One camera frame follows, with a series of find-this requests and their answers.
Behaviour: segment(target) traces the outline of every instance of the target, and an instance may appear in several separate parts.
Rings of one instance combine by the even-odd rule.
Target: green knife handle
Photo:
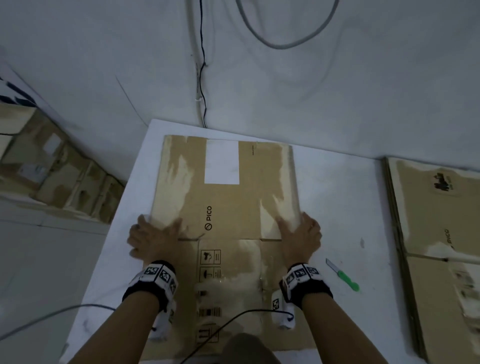
[[[340,279],[342,281],[344,281],[346,284],[348,284],[350,286],[350,288],[352,288],[355,292],[360,291],[360,286],[357,283],[352,282],[350,277],[347,276],[342,270],[338,271],[338,276],[340,277]]]

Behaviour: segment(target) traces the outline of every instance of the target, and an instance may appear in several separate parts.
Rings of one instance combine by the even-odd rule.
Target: stack of cardboard boxes
[[[480,363],[480,173],[397,158],[384,170],[414,347]]]
[[[176,312],[166,341],[149,341],[142,360],[185,357],[219,326],[248,309],[272,309],[286,274],[275,218],[292,228],[300,209],[290,146],[167,135],[152,222],[183,218]],[[272,350],[315,348],[303,313],[281,329],[270,313],[248,313],[216,334],[199,354],[222,351],[235,334],[262,338]]]
[[[109,224],[123,186],[82,156],[42,111],[0,103],[0,196],[49,214]]]

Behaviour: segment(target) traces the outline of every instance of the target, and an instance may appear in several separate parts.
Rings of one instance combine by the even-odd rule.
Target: barcode
[[[222,317],[222,308],[221,307],[200,308],[198,310],[198,316],[199,317],[207,317],[207,316]]]

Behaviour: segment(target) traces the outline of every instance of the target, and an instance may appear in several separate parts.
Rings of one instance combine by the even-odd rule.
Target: hand
[[[283,261],[287,269],[296,263],[308,263],[314,252],[320,248],[320,225],[314,219],[302,213],[302,222],[294,232],[288,228],[288,223],[277,218],[278,228],[282,236]]]
[[[133,246],[130,256],[144,261],[144,266],[156,260],[166,260],[174,267],[178,262],[180,249],[177,241],[181,219],[176,219],[163,230],[146,222],[145,217],[138,217],[138,224],[132,225],[127,243]]]

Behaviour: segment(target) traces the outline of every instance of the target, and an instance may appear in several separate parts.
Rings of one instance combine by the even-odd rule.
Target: person's left hand
[[[170,226],[160,230],[140,215],[138,224],[130,228],[127,239],[127,243],[133,247],[130,256],[143,260],[144,266],[156,260],[166,260],[175,267],[180,255],[177,241],[181,221],[182,219],[178,218]]]

